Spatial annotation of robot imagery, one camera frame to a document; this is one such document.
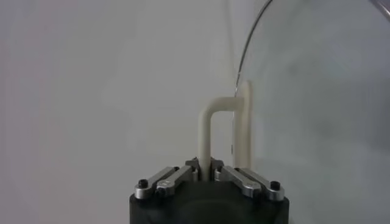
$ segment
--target white plastic hook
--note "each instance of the white plastic hook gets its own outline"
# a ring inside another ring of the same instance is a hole
[[[218,111],[235,112],[234,166],[250,166],[250,111],[252,89],[249,82],[241,85],[238,97],[220,97],[212,100],[199,115],[198,160],[202,181],[210,179],[211,117]]]

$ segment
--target screw head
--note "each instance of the screw head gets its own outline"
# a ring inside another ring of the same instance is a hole
[[[141,179],[141,180],[138,181],[138,186],[139,186],[140,188],[147,188],[147,185],[148,185],[148,184],[149,184],[149,183],[147,182],[146,179]]]
[[[271,190],[280,191],[280,183],[278,181],[271,181]]]

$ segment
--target transparent plastic sheet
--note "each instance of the transparent plastic sheet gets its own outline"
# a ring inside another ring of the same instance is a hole
[[[389,42],[366,0],[273,0],[253,30],[252,164],[294,223],[390,223]]]

